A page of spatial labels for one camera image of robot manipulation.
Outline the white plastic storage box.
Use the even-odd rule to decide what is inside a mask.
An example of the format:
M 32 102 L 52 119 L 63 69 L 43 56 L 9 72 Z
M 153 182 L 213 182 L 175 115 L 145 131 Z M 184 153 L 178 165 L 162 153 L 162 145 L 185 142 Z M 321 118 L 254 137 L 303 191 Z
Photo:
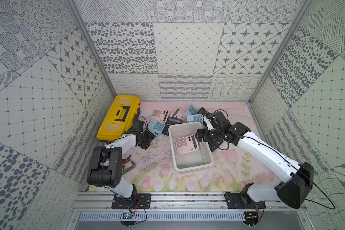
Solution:
M 198 122 L 183 123 L 178 125 L 172 125 L 169 127 L 169 138 L 172 151 L 172 159 L 174 168 L 176 171 L 189 172 L 201 170 L 207 167 L 211 167 L 214 163 L 212 153 L 207 142 L 198 142 L 199 150 L 178 155 L 175 140 L 177 138 L 186 137 L 196 134 L 197 130 L 203 128 Z

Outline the small black calculator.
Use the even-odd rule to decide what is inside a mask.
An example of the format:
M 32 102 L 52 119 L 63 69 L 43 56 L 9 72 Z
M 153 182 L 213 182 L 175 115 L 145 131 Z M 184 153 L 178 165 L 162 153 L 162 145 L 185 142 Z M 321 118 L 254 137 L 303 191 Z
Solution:
M 175 117 L 168 117 L 166 124 L 165 124 L 165 127 L 162 131 L 162 134 L 169 136 L 169 127 L 172 125 L 178 125 L 178 124 L 182 124 L 182 123 L 183 123 L 183 120 L 181 120 L 181 119 L 178 119 Z

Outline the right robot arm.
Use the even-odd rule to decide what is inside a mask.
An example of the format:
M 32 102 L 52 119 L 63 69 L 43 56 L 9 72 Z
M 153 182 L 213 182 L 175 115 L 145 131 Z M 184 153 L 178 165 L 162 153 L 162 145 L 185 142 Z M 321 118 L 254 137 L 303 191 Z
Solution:
M 314 168 L 307 162 L 298 163 L 267 145 L 243 123 L 231 124 L 222 112 L 209 116 L 212 129 L 198 129 L 198 142 L 225 141 L 244 149 L 266 165 L 276 176 L 275 182 L 254 185 L 248 183 L 240 192 L 240 199 L 249 206 L 253 202 L 281 201 L 299 209 L 313 187 Z

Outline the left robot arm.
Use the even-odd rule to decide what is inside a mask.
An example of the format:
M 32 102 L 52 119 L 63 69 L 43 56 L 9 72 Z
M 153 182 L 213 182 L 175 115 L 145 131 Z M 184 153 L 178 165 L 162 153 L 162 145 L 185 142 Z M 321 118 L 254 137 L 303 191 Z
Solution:
M 142 131 L 143 127 L 138 130 L 136 127 L 133 125 L 111 144 L 94 148 L 86 174 L 89 185 L 105 187 L 121 199 L 137 199 L 137 189 L 122 176 L 122 155 L 134 147 L 147 149 L 156 136 L 149 130 Z

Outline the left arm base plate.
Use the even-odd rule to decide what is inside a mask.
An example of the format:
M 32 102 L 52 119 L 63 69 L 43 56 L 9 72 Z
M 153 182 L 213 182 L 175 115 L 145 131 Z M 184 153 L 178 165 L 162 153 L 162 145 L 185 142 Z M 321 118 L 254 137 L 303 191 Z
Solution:
M 151 194 L 137 193 L 130 198 L 115 195 L 113 198 L 112 209 L 149 209 Z

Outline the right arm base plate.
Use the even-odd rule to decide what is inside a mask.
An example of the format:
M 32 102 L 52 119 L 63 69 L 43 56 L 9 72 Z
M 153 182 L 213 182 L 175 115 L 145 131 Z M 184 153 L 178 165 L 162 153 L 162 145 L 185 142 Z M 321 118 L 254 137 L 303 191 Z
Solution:
M 228 209 L 265 209 L 264 201 L 254 202 L 248 195 L 240 193 L 225 192 Z

